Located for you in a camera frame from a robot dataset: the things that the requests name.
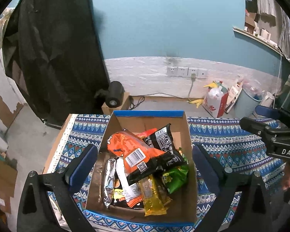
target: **teal wall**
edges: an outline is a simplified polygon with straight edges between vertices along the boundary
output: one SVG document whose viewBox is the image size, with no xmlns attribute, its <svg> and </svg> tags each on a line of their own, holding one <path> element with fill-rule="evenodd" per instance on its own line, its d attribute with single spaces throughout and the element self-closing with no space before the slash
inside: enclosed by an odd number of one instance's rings
<svg viewBox="0 0 290 232">
<path fill-rule="evenodd" d="M 279 54 L 233 32 L 233 26 L 244 27 L 245 0 L 92 2 L 105 59 L 171 55 L 225 62 L 278 75 Z"/>
</svg>

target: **white wall panel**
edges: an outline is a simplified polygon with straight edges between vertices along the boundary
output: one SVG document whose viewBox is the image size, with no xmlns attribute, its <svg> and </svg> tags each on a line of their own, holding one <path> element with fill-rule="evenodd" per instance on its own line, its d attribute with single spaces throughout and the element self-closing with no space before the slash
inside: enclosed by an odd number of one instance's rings
<svg viewBox="0 0 290 232">
<path fill-rule="evenodd" d="M 183 66 L 208 69 L 208 78 L 197 78 L 194 82 L 191 97 L 202 98 L 206 88 L 203 85 L 213 80 L 222 80 L 232 84 L 239 77 L 258 80 L 262 89 L 274 92 L 277 77 L 233 64 L 176 57 L 125 57 L 106 59 L 105 64 L 111 81 L 119 81 L 131 95 L 147 95 L 151 93 L 167 93 L 186 98 L 191 86 L 190 78 L 168 77 L 168 66 Z"/>
</svg>

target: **banana peel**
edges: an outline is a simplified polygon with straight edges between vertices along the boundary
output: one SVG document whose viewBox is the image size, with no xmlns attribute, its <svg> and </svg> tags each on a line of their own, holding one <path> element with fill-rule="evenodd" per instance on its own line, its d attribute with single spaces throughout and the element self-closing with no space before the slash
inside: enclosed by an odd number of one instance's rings
<svg viewBox="0 0 290 232">
<path fill-rule="evenodd" d="M 197 99 L 193 101 L 188 101 L 190 104 L 196 104 L 197 108 L 203 103 L 204 99 Z"/>
<path fill-rule="evenodd" d="M 218 88 L 218 85 L 215 82 L 213 82 L 208 85 L 204 85 L 203 87 Z"/>
</svg>

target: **das logo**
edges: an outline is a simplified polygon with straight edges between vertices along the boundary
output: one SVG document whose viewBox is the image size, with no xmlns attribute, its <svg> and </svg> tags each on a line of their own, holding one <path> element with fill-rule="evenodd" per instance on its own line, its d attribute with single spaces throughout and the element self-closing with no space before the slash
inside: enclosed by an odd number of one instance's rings
<svg viewBox="0 0 290 232">
<path fill-rule="evenodd" d="M 276 154 L 281 154 L 283 156 L 288 156 L 290 157 L 290 149 L 284 149 L 284 148 L 278 148 L 276 150 Z"/>
<path fill-rule="evenodd" d="M 290 150 L 283 149 L 281 154 L 290 156 Z"/>
</svg>

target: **snack bag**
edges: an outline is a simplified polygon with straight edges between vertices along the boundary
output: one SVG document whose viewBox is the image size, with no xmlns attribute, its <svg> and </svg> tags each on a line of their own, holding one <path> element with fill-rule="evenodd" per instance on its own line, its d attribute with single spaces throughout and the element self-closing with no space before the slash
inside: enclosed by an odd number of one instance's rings
<svg viewBox="0 0 290 232">
<path fill-rule="evenodd" d="M 142 201 L 142 193 L 138 183 L 134 183 L 132 185 L 128 184 L 123 158 L 118 158 L 116 162 L 116 173 L 121 182 L 123 195 L 127 202 L 127 205 L 132 208 L 137 203 Z"/>
<path fill-rule="evenodd" d="M 129 185 L 161 168 L 159 156 L 165 154 L 159 149 L 150 148 L 139 137 L 125 131 L 110 136 L 107 141 L 107 149 L 115 155 L 123 157 Z"/>
<path fill-rule="evenodd" d="M 174 146 L 170 126 L 171 124 L 169 123 L 160 130 L 144 138 L 145 143 L 149 145 L 149 147 L 160 149 L 173 155 L 170 160 L 166 161 L 164 169 L 186 164 L 185 160 Z"/>
<path fill-rule="evenodd" d="M 129 207 L 127 201 L 124 196 L 124 190 L 122 189 L 121 182 L 118 178 L 117 173 L 115 173 L 115 182 L 114 182 L 114 196 L 111 202 L 112 206 L 120 207 L 120 208 L 130 208 L 135 210 L 142 210 L 144 209 L 143 199 L 136 205 Z"/>
<path fill-rule="evenodd" d="M 156 132 L 158 129 L 157 128 L 153 128 L 153 129 L 149 129 L 145 132 L 139 133 L 136 136 L 138 136 L 139 138 L 143 139 L 151 134 L 153 134 L 154 132 Z"/>
<path fill-rule="evenodd" d="M 105 179 L 103 187 L 103 202 L 108 208 L 114 196 L 116 159 L 109 159 L 105 166 Z"/>
<path fill-rule="evenodd" d="M 172 199 L 168 196 L 168 191 L 163 185 L 161 178 L 155 177 L 155 181 L 159 191 L 159 196 L 161 197 L 162 204 L 163 206 L 165 206 L 166 209 L 168 209 L 167 205 L 172 201 Z"/>
<path fill-rule="evenodd" d="M 182 153 L 181 148 L 179 148 L 179 152 L 183 156 L 184 160 L 187 162 L 187 158 Z M 161 179 L 170 194 L 175 192 L 187 182 L 188 171 L 189 167 L 187 164 L 185 164 L 175 168 L 171 168 L 163 173 Z"/>
<path fill-rule="evenodd" d="M 148 215 L 166 215 L 166 208 L 159 198 L 159 190 L 152 175 L 141 179 L 141 192 L 143 196 L 145 216 Z"/>
</svg>

